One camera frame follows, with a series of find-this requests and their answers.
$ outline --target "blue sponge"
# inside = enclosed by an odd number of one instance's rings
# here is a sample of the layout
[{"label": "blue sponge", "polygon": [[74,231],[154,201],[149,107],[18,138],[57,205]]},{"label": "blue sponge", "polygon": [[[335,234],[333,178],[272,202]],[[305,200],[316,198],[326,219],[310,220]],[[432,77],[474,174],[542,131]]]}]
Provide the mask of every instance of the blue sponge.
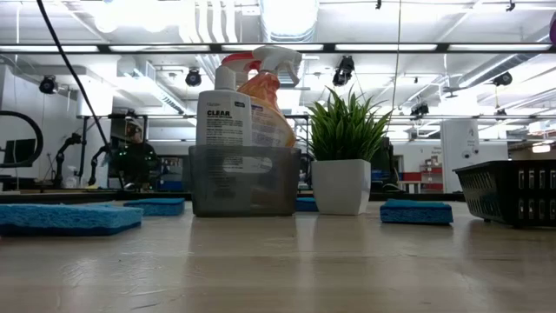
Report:
[{"label": "blue sponge", "polygon": [[453,223],[452,207],[444,203],[388,200],[381,206],[383,223]]},{"label": "blue sponge", "polygon": [[313,197],[299,197],[295,202],[295,210],[298,212],[318,212]]},{"label": "blue sponge", "polygon": [[0,236],[107,236],[137,227],[141,219],[136,208],[0,204]]},{"label": "blue sponge", "polygon": [[183,213],[181,198],[154,198],[129,201],[123,204],[125,207],[143,209],[144,216],[178,216]]}]

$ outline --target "person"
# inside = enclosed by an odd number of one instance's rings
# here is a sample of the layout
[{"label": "person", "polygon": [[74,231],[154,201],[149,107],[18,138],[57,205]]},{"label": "person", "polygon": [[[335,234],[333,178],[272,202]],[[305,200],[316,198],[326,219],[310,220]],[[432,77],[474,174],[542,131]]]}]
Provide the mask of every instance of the person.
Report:
[{"label": "person", "polygon": [[142,128],[135,123],[128,123],[126,137],[129,143],[116,153],[116,168],[123,172],[126,184],[133,183],[144,190],[149,189],[152,172],[158,168],[158,156],[155,149],[142,140]]}]

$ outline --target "potted plant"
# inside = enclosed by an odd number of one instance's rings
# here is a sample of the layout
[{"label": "potted plant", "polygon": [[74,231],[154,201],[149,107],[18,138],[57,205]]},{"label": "potted plant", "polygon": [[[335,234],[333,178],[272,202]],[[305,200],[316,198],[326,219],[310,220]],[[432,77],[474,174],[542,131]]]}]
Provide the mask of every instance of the potted plant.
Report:
[{"label": "potted plant", "polygon": [[330,90],[327,108],[309,108],[314,199],[320,213],[359,215],[371,190],[371,158],[380,147],[392,111],[375,121],[371,99],[360,103],[349,91],[348,103]]}]

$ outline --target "white plant pot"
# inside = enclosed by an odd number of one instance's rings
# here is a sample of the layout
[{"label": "white plant pot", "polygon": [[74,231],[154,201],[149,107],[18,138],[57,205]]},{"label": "white plant pot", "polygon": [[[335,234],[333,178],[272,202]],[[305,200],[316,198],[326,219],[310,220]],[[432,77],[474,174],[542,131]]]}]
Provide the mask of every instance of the white plant pot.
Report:
[{"label": "white plant pot", "polygon": [[371,163],[364,160],[315,161],[313,192],[321,214],[359,215],[367,209]]}]

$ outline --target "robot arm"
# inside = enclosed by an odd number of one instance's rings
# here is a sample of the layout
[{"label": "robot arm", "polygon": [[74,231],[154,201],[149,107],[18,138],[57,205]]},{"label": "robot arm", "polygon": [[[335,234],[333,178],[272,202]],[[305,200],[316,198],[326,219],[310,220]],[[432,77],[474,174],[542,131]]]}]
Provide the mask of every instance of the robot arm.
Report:
[{"label": "robot arm", "polygon": [[89,186],[92,186],[96,183],[96,166],[98,165],[98,157],[104,152],[108,153],[109,149],[109,146],[101,147],[101,149],[99,149],[90,160],[90,178],[88,182]]},{"label": "robot arm", "polygon": [[63,143],[62,148],[60,148],[60,150],[58,150],[58,152],[56,153],[56,176],[54,177],[54,188],[61,188],[62,187],[62,180],[63,180],[63,176],[62,176],[62,164],[63,164],[63,160],[65,160],[65,155],[63,154],[64,151],[66,151],[66,149],[68,149],[68,147],[70,147],[70,145],[73,144],[81,144],[81,136],[73,133],[71,134],[71,137],[66,139],[66,141]]}]

